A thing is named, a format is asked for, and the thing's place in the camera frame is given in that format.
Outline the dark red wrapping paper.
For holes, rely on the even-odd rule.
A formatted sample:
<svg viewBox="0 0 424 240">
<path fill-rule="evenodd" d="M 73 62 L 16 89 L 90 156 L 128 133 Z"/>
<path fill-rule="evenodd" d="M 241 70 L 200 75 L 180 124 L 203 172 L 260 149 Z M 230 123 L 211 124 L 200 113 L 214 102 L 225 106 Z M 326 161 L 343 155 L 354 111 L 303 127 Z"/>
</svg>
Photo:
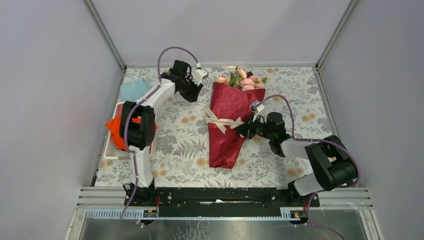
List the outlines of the dark red wrapping paper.
<svg viewBox="0 0 424 240">
<path fill-rule="evenodd" d="M 253 114 L 251 104 L 262 101 L 265 89 L 241 90 L 215 82 L 210 107 L 204 110 L 208 124 L 209 166 L 231 169 L 236 164 L 245 138 L 236 132 Z"/>
</svg>

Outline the cream ribbon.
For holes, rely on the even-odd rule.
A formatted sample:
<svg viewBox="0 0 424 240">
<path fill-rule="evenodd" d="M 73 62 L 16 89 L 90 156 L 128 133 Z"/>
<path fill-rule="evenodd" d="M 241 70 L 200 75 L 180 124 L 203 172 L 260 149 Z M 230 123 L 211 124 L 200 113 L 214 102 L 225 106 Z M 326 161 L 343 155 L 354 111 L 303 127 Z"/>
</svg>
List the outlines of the cream ribbon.
<svg viewBox="0 0 424 240">
<path fill-rule="evenodd" d="M 228 119 L 228 118 L 217 118 L 217 116 L 213 113 L 213 111 L 209 107 L 205 107 L 202 110 L 202 117 L 206 124 L 214 124 L 218 127 L 218 129 L 225 134 L 226 126 L 229 126 L 230 129 L 235 129 L 236 127 L 241 126 L 244 122 L 238 117 L 236 120 Z"/>
</svg>

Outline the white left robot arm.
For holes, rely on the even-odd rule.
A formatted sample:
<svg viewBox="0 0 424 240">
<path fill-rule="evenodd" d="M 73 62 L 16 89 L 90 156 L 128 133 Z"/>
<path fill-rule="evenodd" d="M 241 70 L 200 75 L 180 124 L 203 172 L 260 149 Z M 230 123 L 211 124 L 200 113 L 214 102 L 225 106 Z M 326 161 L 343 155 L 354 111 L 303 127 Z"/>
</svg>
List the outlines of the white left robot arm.
<svg viewBox="0 0 424 240">
<path fill-rule="evenodd" d="M 122 105 L 119 135 L 132 158 L 135 178 L 131 182 L 139 188 L 135 197 L 144 206 L 155 200 L 155 192 L 149 188 L 154 180 L 150 147 L 155 139 L 158 110 L 175 93 L 189 103 L 196 102 L 208 75 L 199 62 L 191 67 L 184 61 L 175 60 L 172 68 L 161 73 L 159 82 L 144 96 Z"/>
</svg>

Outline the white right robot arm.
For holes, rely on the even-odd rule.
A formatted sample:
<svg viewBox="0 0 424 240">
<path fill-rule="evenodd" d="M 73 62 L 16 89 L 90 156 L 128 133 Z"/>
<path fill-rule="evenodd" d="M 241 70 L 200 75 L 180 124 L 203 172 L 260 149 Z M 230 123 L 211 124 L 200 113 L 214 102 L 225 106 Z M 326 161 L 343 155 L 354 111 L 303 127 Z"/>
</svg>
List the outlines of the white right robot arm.
<svg viewBox="0 0 424 240">
<path fill-rule="evenodd" d="M 259 136 L 268 140 L 271 151 L 280 157 L 308 160 L 312 173 L 287 185 L 287 201 L 301 205 L 307 195 L 319 191 L 332 191 L 359 177 L 358 168 L 340 139 L 331 135 L 324 139 L 301 140 L 286 131 L 283 117 L 271 112 L 266 117 L 251 115 L 235 128 L 246 139 Z"/>
</svg>

